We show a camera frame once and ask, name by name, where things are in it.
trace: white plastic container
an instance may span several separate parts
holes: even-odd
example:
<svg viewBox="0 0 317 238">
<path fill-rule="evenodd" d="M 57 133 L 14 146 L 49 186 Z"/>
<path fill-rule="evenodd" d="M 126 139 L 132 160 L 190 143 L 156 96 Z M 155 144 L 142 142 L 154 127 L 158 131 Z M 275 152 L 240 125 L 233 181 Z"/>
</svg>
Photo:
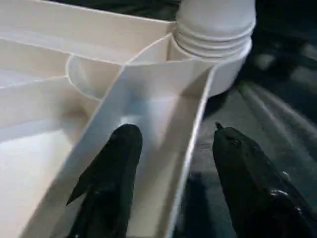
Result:
<svg viewBox="0 0 317 238">
<path fill-rule="evenodd" d="M 1 237 L 60 234 L 79 176 L 124 123 L 144 139 L 127 237 L 171 236 L 207 99 L 250 50 L 220 64 L 188 57 L 172 46 L 173 26 L 0 2 Z"/>
<path fill-rule="evenodd" d="M 237 39 L 254 27 L 255 1 L 184 0 L 177 21 L 182 29 L 199 38 L 212 41 Z"/>
</svg>

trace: white plastic tray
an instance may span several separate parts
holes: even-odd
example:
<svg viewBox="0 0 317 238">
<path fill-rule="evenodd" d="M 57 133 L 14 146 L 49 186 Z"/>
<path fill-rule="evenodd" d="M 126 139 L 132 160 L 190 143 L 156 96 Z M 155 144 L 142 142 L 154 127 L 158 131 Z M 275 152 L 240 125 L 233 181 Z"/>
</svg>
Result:
<svg viewBox="0 0 317 238">
<path fill-rule="evenodd" d="M 244 60 L 210 71 L 171 44 L 173 24 L 0 2 L 1 237 L 54 236 L 79 176 L 124 123 L 144 139 L 127 237 L 171 235 L 206 101 Z"/>
</svg>

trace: dark fabric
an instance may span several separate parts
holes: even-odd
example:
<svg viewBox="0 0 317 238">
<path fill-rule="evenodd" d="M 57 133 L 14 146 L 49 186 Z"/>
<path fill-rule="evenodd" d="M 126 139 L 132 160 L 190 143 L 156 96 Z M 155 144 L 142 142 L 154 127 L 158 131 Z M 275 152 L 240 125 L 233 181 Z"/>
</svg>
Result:
<svg viewBox="0 0 317 238">
<path fill-rule="evenodd" d="M 178 9 L 172 0 L 67 1 L 167 20 Z M 235 237 L 211 150 L 216 121 L 255 140 L 317 211 L 316 4 L 257 1 L 251 55 L 236 85 L 208 101 L 175 237 Z"/>
</svg>

